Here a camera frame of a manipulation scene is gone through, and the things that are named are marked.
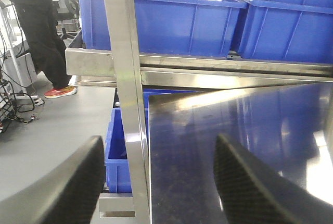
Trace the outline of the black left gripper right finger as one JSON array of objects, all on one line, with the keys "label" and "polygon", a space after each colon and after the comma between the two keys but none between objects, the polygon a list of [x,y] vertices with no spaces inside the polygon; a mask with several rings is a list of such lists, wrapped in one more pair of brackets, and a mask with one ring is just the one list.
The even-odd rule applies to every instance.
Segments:
[{"label": "black left gripper right finger", "polygon": [[215,142],[213,175],[229,223],[332,223],[331,204],[222,134]]}]

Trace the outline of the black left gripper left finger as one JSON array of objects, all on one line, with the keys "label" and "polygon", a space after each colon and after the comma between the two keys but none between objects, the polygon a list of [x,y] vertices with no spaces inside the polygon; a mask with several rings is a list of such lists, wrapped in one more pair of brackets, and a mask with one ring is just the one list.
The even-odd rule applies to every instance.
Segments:
[{"label": "black left gripper left finger", "polygon": [[50,173],[2,200],[1,223],[90,223],[104,183],[104,144],[96,135]]}]

